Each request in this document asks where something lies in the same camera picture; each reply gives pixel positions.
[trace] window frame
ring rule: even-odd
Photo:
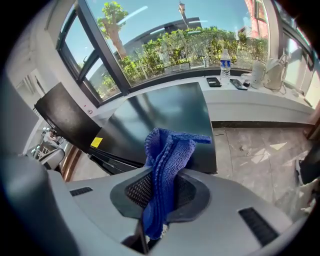
[[[283,50],[280,45],[282,45],[282,31],[279,33],[279,29],[270,29],[270,26],[274,28],[275,22],[279,22],[279,18],[275,20],[275,22],[269,22],[269,17],[280,17],[278,9],[273,6],[272,0],[262,0],[259,2],[262,4],[265,9],[265,18],[266,21],[263,20],[268,24],[268,58],[279,58],[281,56],[281,51]],[[87,61],[84,63],[81,71],[79,74],[74,71],[74,67],[70,64],[70,56],[64,54],[62,50],[63,45],[65,44],[66,36],[69,32],[69,29],[74,21],[74,19],[78,17],[80,23],[86,33],[86,36],[89,38],[94,50],[91,55],[88,57]],[[272,47],[275,49],[273,52],[270,51],[270,44],[272,42]],[[116,98],[121,96],[126,96],[130,93],[137,92],[139,90],[158,85],[165,82],[170,82],[178,79],[185,79],[185,78],[194,78],[194,77],[201,77],[201,76],[217,76],[220,75],[220,68],[219,67],[210,67],[210,68],[197,68],[197,69],[190,69],[188,71],[180,71],[171,74],[165,74],[158,77],[154,77],[145,81],[142,81],[135,85],[130,85],[128,79],[126,78],[122,68],[118,64],[117,60],[115,59],[112,51],[110,50],[106,40],[104,39],[100,28],[96,23],[96,19],[92,14],[86,0],[78,0],[77,5],[75,5],[74,10],[72,11],[71,15],[68,18],[68,21],[65,23],[64,28],[59,36],[59,40],[57,43],[57,50],[66,65],[68,71],[75,79],[78,86],[84,92],[84,94],[88,97],[88,99],[98,108],[110,101],[113,101]],[[99,96],[93,95],[96,92],[93,86],[89,84],[85,84],[83,81],[85,79],[86,74],[90,70],[90,68],[94,65],[97,59],[100,58],[102,63],[104,64],[106,70],[109,72],[110,76],[114,80],[116,86],[119,88],[121,93],[118,93],[106,100],[102,100]],[[232,68],[230,73],[232,76],[240,76],[243,73],[249,73],[251,70],[247,69],[240,69],[240,68]]]
[[[76,8],[74,8],[67,22],[65,23],[62,29],[62,32],[58,37],[56,50],[58,51],[64,65],[67,67],[70,75],[75,80],[76,84],[83,91],[85,96],[93,103],[93,105],[96,108],[99,108],[101,105],[123,96],[123,93],[122,92],[117,93],[116,95],[103,100],[100,97],[100,95],[97,93],[93,85],[86,79],[87,73],[92,68],[92,66],[96,63],[96,61],[99,59],[98,52],[95,48],[93,49],[93,51],[91,52],[87,60],[84,62],[83,67],[80,70],[78,70],[78,68],[76,67],[75,65],[76,61],[72,56],[68,45],[66,44],[66,37],[77,16],[78,16],[77,10]]]
[[[301,70],[299,70],[299,72],[303,73],[303,79],[302,81],[300,81],[300,87],[298,88],[296,86],[296,84],[289,84],[289,87],[294,87],[296,89],[299,90],[300,93],[304,93],[304,95],[306,95],[308,93],[309,87],[311,85],[311,79],[312,79],[312,74],[314,72],[315,69],[315,61],[316,61],[316,56],[315,56],[315,50],[313,49],[313,47],[311,47],[310,45],[307,44],[307,42],[305,41],[305,39],[302,37],[302,35],[298,32],[298,26],[295,22],[295,19],[292,18],[292,25],[288,24],[288,22],[285,19],[282,19],[281,15],[280,15],[280,11],[278,9],[278,5],[279,7],[282,9],[282,6],[279,3],[274,3],[274,8],[275,11],[279,14],[280,17],[280,26],[281,29],[283,31],[283,34],[285,34],[286,36],[288,36],[289,38],[295,40],[296,43],[299,44],[299,46],[302,48],[302,57],[304,58],[304,60],[306,61],[306,67],[305,68],[301,68]],[[285,40],[283,37],[283,45],[282,45],[282,49],[285,49]]]
[[[258,20],[258,21],[262,21],[264,23],[267,23],[266,19],[263,19],[261,17],[259,17],[259,7],[260,5],[262,5],[262,8],[264,7],[264,4],[262,3],[262,0],[254,0],[254,17]]]

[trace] lamp post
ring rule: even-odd
[[[185,8],[185,4],[182,3],[181,1],[179,1],[179,9],[178,10],[181,13],[181,16],[182,16],[182,19],[184,21],[184,24],[186,25],[186,28],[188,29],[189,25],[188,25],[187,17],[186,17],[186,14],[185,14],[186,8]]]

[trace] blue sky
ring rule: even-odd
[[[86,0],[94,17],[103,17],[102,8],[108,0]],[[129,15],[142,7],[144,10],[130,17],[119,32],[122,43],[125,44],[136,36],[153,29],[159,25],[181,20],[178,11],[178,0],[118,0],[117,1]],[[219,29],[235,31],[250,20],[245,0],[183,0],[187,18],[199,17],[203,28],[217,26]],[[110,49],[116,48],[110,40],[107,41]],[[83,60],[93,50],[90,41],[84,36],[79,20],[72,25],[66,38],[74,58]]]

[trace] white ledge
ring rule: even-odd
[[[209,87],[207,78],[219,76],[201,76],[179,79],[141,89],[128,96],[117,98],[99,107],[91,116],[99,125],[99,120],[109,118],[125,99],[164,87],[198,82],[208,107],[211,121],[261,121],[310,123],[310,115],[314,109],[310,107],[302,95],[296,97],[292,90],[286,88],[286,94],[273,92],[265,87],[252,88],[247,91],[236,89],[231,83],[222,87]],[[244,81],[242,77],[231,76],[232,79]]]

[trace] desk surface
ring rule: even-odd
[[[144,164],[146,136],[155,128],[206,135],[211,144],[198,144],[186,168],[216,173],[216,153],[208,108],[197,82],[153,90],[128,98],[96,137],[100,153]]]

